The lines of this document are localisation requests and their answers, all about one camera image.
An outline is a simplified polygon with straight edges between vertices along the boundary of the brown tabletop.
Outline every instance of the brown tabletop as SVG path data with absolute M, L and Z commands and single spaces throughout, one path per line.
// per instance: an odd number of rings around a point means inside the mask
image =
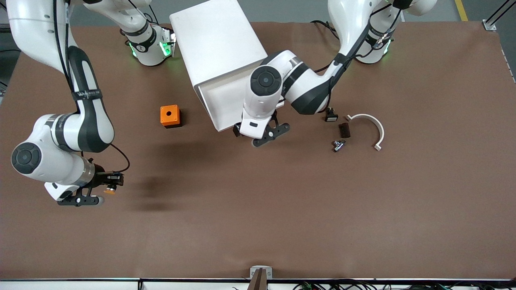
M 321 26 L 254 23 L 266 51 L 317 69 L 338 50 Z M 65 78 L 22 55 L 0 106 L 0 277 L 248 276 L 512 278 L 516 273 L 516 86 L 496 33 L 477 22 L 402 23 L 375 65 L 354 62 L 336 86 L 341 117 L 279 109 L 289 133 L 260 148 L 216 132 L 181 59 L 145 67 L 117 27 L 76 27 L 114 144 L 131 159 L 100 207 L 58 206 L 10 165 L 43 114 L 75 110 Z M 182 128 L 159 108 L 178 104 Z M 332 152 L 343 116 L 352 137 Z M 109 148 L 87 153 L 125 166 Z

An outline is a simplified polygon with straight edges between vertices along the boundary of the yellow line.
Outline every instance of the yellow line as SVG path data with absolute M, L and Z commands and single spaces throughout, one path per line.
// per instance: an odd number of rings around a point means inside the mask
M 462 0 L 455 0 L 455 5 L 457 5 L 457 10 L 459 11 L 460 20 L 467 21 L 466 10 L 464 10 L 464 5 L 462 4 Z

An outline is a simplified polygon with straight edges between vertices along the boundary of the white box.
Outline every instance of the white box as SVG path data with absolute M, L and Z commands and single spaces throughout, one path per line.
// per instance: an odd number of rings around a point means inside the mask
M 242 119 L 254 68 L 267 57 L 237 0 L 210 0 L 170 15 L 192 86 L 217 131 Z

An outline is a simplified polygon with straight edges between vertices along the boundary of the orange block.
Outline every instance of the orange block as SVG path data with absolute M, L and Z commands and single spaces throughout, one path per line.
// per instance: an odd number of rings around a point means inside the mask
M 163 106 L 160 113 L 161 124 L 165 128 L 181 127 L 181 110 L 177 105 Z

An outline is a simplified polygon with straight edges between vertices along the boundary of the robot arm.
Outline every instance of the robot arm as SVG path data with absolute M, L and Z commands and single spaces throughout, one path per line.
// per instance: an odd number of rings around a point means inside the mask
M 113 20 L 129 39 L 133 55 L 146 66 L 156 66 L 172 55 L 175 34 L 150 24 L 137 8 L 151 0 L 84 0 L 86 8 Z
M 386 53 L 400 10 L 424 14 L 437 0 L 389 1 L 391 3 L 382 0 L 328 0 L 330 19 L 341 47 L 326 72 L 316 74 L 291 51 L 264 59 L 251 74 L 239 132 L 261 139 L 281 96 L 302 115 L 323 111 L 330 102 L 333 87 L 354 58 L 373 63 Z M 281 94 L 276 91 L 276 75 L 281 75 Z
M 45 182 L 56 201 L 82 187 L 123 184 L 121 174 L 108 174 L 91 160 L 73 153 L 101 152 L 111 144 L 115 133 L 91 63 L 69 30 L 67 10 L 68 4 L 63 0 L 7 0 L 16 44 L 29 57 L 69 77 L 77 107 L 75 113 L 40 117 L 11 158 L 20 174 Z M 67 65 L 61 63 L 60 55 Z

